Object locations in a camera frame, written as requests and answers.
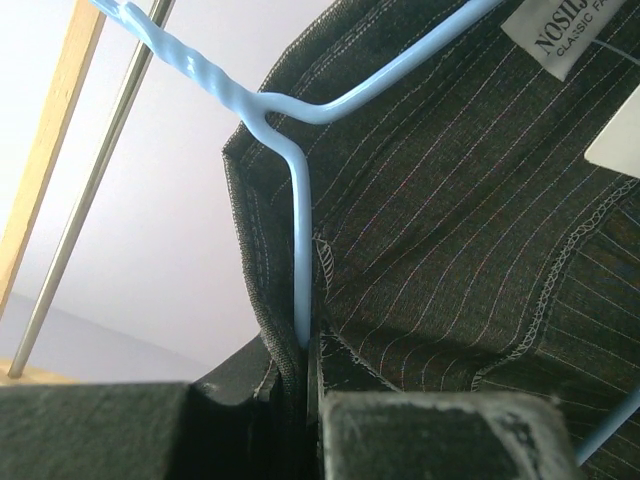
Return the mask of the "light blue wire hanger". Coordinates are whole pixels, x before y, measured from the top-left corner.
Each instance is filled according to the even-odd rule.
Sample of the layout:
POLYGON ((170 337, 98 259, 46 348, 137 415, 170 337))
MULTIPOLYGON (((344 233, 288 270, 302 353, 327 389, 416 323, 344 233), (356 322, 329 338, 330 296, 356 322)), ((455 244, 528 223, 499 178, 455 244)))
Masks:
MULTIPOLYGON (((314 340, 334 333, 314 309, 313 206, 307 157, 269 122, 282 115, 330 125, 443 52, 507 1, 336 1, 287 48, 252 92, 157 26, 131 2, 99 8, 194 80, 241 120, 223 150, 249 298, 283 387, 284 412, 300 452, 311 417, 314 340)), ((515 392, 505 389, 488 392, 515 392)), ((587 436, 573 442, 581 479, 639 475, 639 382, 587 436)))

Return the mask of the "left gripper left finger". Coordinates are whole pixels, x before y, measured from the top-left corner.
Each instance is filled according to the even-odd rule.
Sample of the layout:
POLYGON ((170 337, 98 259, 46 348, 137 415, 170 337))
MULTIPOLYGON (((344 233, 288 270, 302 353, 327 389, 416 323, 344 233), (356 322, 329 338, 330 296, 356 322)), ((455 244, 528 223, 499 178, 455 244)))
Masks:
POLYGON ((259 337, 192 383, 1 390, 4 479, 296 479, 295 440, 259 337))

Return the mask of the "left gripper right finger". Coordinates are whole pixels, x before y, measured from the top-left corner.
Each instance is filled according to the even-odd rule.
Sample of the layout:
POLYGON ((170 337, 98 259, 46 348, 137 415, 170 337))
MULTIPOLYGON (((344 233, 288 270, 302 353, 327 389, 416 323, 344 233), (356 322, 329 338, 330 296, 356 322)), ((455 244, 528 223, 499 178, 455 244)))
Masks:
POLYGON ((401 392, 331 332, 313 343, 322 479, 581 479, 560 413, 522 393, 401 392))

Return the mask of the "dark pinstriped shirt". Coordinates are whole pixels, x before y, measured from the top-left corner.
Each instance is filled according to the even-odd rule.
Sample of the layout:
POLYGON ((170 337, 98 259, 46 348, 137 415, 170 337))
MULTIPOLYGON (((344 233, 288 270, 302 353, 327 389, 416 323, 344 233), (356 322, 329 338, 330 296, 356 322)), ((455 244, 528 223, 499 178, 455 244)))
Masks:
POLYGON ((400 391, 552 401, 573 442, 639 382, 639 183, 584 152, 639 82, 624 2, 566 80, 507 1, 330 125, 270 124, 310 170, 314 309, 400 391))

